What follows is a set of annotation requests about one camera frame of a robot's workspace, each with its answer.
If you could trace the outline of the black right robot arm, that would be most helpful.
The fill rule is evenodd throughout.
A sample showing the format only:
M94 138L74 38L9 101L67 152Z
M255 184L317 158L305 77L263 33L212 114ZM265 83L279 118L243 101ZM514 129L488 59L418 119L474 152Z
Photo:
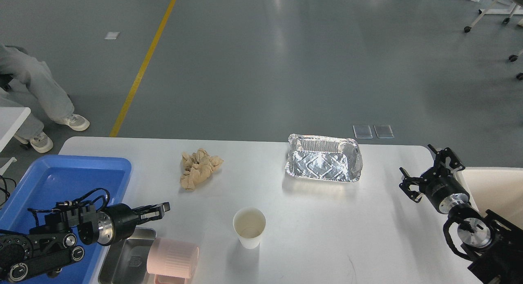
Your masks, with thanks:
M523 281L522 229L492 210L482 216L471 204L471 195L456 179L465 165L451 148L428 148L433 165L420 177L400 168L399 188L414 202L427 197L447 220L443 235L451 251L470 262L468 269L484 284L521 284Z

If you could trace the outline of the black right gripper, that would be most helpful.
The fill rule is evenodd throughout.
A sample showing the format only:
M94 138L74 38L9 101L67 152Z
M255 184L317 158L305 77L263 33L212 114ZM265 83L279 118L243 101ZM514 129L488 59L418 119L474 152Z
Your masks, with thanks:
M399 188L416 203L426 197L435 210L443 215L449 214L458 205L470 208L469 193L454 178L456 172L465 170L465 165L451 148L436 149L431 144L427 146L435 154L433 167L420 177L412 177L400 167L403 180ZM418 190L411 189L411 186L417 186Z

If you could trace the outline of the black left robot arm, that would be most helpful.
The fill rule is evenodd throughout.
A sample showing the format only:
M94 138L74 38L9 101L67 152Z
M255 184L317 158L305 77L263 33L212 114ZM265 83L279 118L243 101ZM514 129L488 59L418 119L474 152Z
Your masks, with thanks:
M65 266L82 261L84 245L110 246L129 238L136 226L162 219L169 202L130 208L109 205L110 192L90 200L96 189L52 209L32 209L36 226L27 234L1 230L1 280L17 283L47 274L54 278Z

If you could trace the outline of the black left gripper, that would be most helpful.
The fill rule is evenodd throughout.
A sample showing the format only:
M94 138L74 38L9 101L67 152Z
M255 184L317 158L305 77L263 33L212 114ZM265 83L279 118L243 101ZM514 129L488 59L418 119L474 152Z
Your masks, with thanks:
M170 203L140 206L133 210L123 203L114 204L97 212L98 239L103 246L129 238L136 226L162 219L170 211Z

